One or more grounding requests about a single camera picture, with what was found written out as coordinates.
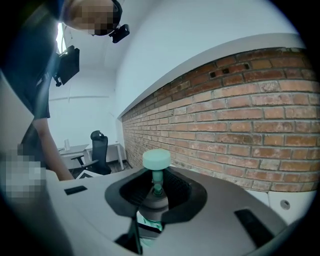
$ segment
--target person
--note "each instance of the person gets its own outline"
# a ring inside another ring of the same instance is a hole
[[[60,181],[72,180],[48,126],[58,23],[103,36],[118,26],[122,9],[116,0],[32,0],[21,10],[15,21],[29,17],[21,24],[1,64],[8,83],[34,116],[21,144],[27,155],[54,171]]]

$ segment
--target person's arm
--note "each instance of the person's arm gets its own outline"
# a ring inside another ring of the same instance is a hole
[[[48,126],[48,119],[36,119],[32,123],[41,140],[46,164],[52,171],[56,173],[60,181],[73,180],[74,178],[64,164],[58,152],[57,146],[51,136]]]

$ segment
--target dark shirt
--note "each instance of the dark shirt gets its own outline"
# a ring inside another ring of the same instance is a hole
[[[50,117],[49,87],[57,50],[58,4],[48,1],[34,10],[11,43],[2,67],[8,83],[35,120]],[[33,125],[22,144],[32,152],[28,155],[44,161],[41,141]]]

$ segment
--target office chair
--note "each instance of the office chair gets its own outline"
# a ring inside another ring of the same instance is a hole
[[[90,138],[92,140],[92,161],[84,164],[81,159],[83,155],[78,155],[71,159],[77,159],[84,170],[100,175],[110,174],[111,169],[106,163],[108,137],[104,136],[99,130],[95,130],[91,133]]]

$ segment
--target black slot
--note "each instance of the black slot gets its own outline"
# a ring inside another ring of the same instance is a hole
[[[69,195],[76,194],[76,193],[79,193],[79,192],[85,191],[85,190],[87,190],[87,188],[85,186],[75,186],[72,188],[65,189],[64,192],[69,196]]]
[[[234,212],[254,244],[259,248],[272,240],[274,236],[261,223],[261,221],[248,209]]]

